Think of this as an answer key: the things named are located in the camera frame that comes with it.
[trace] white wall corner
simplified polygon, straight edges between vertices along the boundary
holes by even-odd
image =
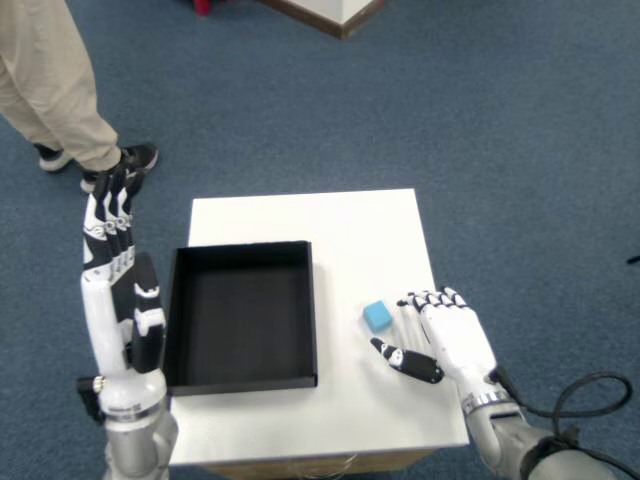
[[[368,3],[369,0],[287,0],[335,23],[343,23],[344,3]]]
[[[347,23],[356,13],[372,2],[373,0],[341,0],[342,16],[339,23]]]

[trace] person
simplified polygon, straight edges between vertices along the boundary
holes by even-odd
[[[118,147],[99,115],[91,61],[65,0],[0,0],[0,113],[46,172],[75,161],[85,192],[101,171],[148,172],[158,160],[151,143]]]

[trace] black cable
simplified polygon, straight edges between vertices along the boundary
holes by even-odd
[[[629,402],[633,394],[633,387],[627,377],[615,372],[595,372],[589,375],[585,375],[584,377],[573,382],[571,385],[569,385],[567,388],[565,388],[562,391],[562,393],[558,397],[558,400],[556,400],[556,404],[553,408],[553,411],[551,412],[539,410],[525,403],[522,400],[522,397],[518,393],[517,389],[515,388],[515,385],[513,384],[513,382],[511,382],[511,379],[507,375],[507,372],[504,368],[497,367],[493,372],[491,372],[489,377],[492,381],[499,382],[507,391],[507,393],[509,393],[509,395],[511,395],[511,397],[521,407],[525,408],[528,412],[534,415],[537,415],[539,417],[550,418],[553,424],[553,435],[556,440],[558,440],[559,442],[564,442],[574,450],[579,450],[596,460],[607,463],[612,467],[615,467],[621,470],[622,472],[626,473],[634,480],[640,480],[640,474],[638,472],[635,472],[628,465],[625,465],[624,463],[610,457],[605,453],[580,447],[578,445],[578,439],[577,439],[577,435],[579,431],[578,428],[576,428],[575,426],[571,426],[564,432],[561,432],[560,425],[559,425],[561,418],[598,417],[601,415],[607,415],[609,413],[615,412],[616,410],[619,410],[620,408],[622,408],[624,405],[626,405]],[[585,385],[588,385],[590,383],[597,382],[603,379],[617,380],[618,382],[624,385],[625,393],[618,401],[613,402],[612,404],[604,406],[602,408],[597,408],[595,410],[577,410],[577,411],[562,410],[562,407],[566,403],[566,401],[578,389],[584,387]]]

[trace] silver metal arm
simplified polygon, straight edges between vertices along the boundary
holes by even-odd
[[[578,450],[562,450],[538,459],[540,441],[553,436],[532,427],[513,401],[478,406],[465,416],[469,434],[485,465],[512,480],[615,480],[602,462]]]

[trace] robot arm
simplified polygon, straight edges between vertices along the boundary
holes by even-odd
[[[497,368],[476,313],[458,293],[450,288],[411,293],[398,305],[415,308],[435,359],[404,350],[401,355],[394,355],[399,349],[384,344],[381,348],[378,339],[371,342],[396,370],[409,373],[405,362],[417,355],[425,358],[422,365],[432,362],[434,372],[441,369],[455,382],[469,433],[493,473],[513,480],[616,478],[602,462],[578,450],[575,438],[527,423],[515,395],[511,394],[513,387]],[[424,372],[428,369],[421,371],[421,375],[409,374],[425,380],[428,375]]]
[[[165,317],[151,258],[135,254],[131,199],[142,173],[99,177],[84,219],[82,298],[100,376],[78,381],[108,437],[105,480],[168,478],[177,424],[160,370]]]

